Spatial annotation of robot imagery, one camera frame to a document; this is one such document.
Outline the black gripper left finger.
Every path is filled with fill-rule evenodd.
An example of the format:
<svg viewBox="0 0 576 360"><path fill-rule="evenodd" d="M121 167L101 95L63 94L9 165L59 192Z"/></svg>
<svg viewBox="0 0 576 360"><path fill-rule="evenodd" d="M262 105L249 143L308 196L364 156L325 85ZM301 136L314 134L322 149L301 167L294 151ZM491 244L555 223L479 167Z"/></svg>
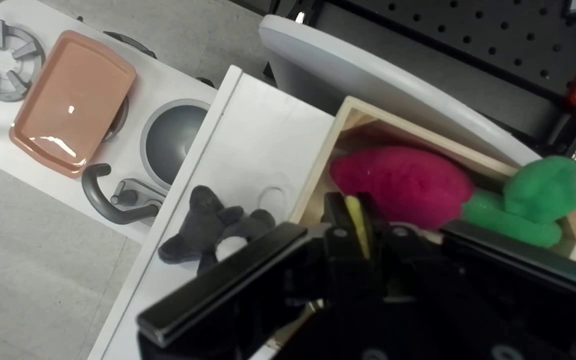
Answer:
<svg viewBox="0 0 576 360"><path fill-rule="evenodd" d="M284 221L276 225L259 240L139 311L135 316L139 333L160 347L171 344L182 331L247 288L306 234L308 230L297 223Z"/></svg>

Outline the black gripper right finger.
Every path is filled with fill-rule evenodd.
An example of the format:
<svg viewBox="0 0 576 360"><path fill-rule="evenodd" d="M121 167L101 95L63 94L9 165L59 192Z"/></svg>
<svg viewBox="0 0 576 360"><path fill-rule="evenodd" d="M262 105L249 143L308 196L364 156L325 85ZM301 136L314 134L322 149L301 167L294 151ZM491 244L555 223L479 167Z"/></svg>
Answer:
<svg viewBox="0 0 576 360"><path fill-rule="evenodd" d="M576 261L465 221L444 228L444 247L505 289L544 305L576 307Z"/></svg>

